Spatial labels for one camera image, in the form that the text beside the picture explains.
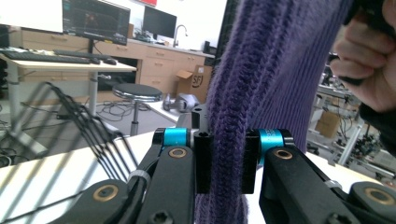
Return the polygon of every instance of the purple knitted fabric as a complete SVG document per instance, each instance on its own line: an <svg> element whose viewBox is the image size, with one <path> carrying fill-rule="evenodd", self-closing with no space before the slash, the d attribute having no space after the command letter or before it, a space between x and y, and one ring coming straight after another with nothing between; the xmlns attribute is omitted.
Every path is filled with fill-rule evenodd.
<svg viewBox="0 0 396 224"><path fill-rule="evenodd" d="M320 74L351 0L241 0L207 96L215 136L212 185L196 197L196 223L247 223L240 176L248 128L305 138Z"/></svg>

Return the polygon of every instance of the sink faucet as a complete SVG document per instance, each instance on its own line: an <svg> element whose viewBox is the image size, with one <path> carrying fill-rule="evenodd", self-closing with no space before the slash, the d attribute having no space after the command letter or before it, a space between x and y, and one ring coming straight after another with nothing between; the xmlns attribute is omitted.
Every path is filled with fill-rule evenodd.
<svg viewBox="0 0 396 224"><path fill-rule="evenodd" d="M175 30L174 47L178 46L177 31L178 31L178 28L180 28L180 27L184 27L185 34L186 34L186 36L188 36L188 35L187 35L187 28L186 28L186 26L184 26L184 25L179 25L179 26L176 28L176 30Z"/></svg>

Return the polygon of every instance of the keyboard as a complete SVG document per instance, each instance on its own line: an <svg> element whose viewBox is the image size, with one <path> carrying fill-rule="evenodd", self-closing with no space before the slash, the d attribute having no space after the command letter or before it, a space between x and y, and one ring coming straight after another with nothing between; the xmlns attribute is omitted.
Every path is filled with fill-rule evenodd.
<svg viewBox="0 0 396 224"><path fill-rule="evenodd" d="M53 52L57 55L72 56L79 58L88 58L88 59L96 58L99 60L112 59L111 56L105 54L93 54L93 53L70 51L63 49L54 49Z"/></svg>
<svg viewBox="0 0 396 224"><path fill-rule="evenodd" d="M31 52L20 53L20 52L12 52L12 51L3 51L2 53L11 60L46 62L46 63L90 63L89 59L62 57L57 55L52 56L52 55L33 54Z"/></svg>

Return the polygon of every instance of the white table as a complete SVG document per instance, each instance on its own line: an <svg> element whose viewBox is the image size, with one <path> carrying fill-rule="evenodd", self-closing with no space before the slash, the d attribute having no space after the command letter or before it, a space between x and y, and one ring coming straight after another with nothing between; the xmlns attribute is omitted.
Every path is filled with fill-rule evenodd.
<svg viewBox="0 0 396 224"><path fill-rule="evenodd" d="M96 113L96 98L97 98L97 76L98 72L131 72L136 68L117 63L111 65L101 62L101 64L81 64L81 63L44 63L31 61L13 61L6 56L0 54L0 59L7 62L7 83L9 93L9 106L11 115L11 125L14 125L20 112L20 102L30 97L32 91L39 83L34 82L19 82L21 75L19 69L26 69L28 71L53 71L53 72L91 72L89 85L85 81L58 81L53 82L55 86L60 87L65 94L70 96L76 95L90 95L90 112ZM18 131L20 127L13 127L14 131Z"/></svg>
<svg viewBox="0 0 396 224"><path fill-rule="evenodd" d="M127 139L139 161L151 146L152 135L153 133L144 133ZM330 166L326 160L313 154L307 153L307 156L329 178L337 180L345 192L349 192L355 182L376 182L343 166ZM17 217L38 206L58 202L105 179L107 179L105 172L95 162L89 148L2 168L0 169L0 222L6 217ZM249 223L264 223L259 207L261 182L262 169L256 174L255 193L247 195ZM26 216L12 223L26 223L27 220L29 223L46 223L61 216L70 204L70 201L57 203L35 214L32 219Z"/></svg>

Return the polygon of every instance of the human hand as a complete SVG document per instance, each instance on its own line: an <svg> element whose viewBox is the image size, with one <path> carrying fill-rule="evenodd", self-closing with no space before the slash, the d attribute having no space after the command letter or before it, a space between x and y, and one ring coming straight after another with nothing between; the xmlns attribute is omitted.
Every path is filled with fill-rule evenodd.
<svg viewBox="0 0 396 224"><path fill-rule="evenodd" d="M396 29L396 0L385 0L385 20ZM396 109L396 41L370 28L358 14L335 43L340 60L330 64L339 77L363 79L359 86L343 82L366 105L378 113Z"/></svg>

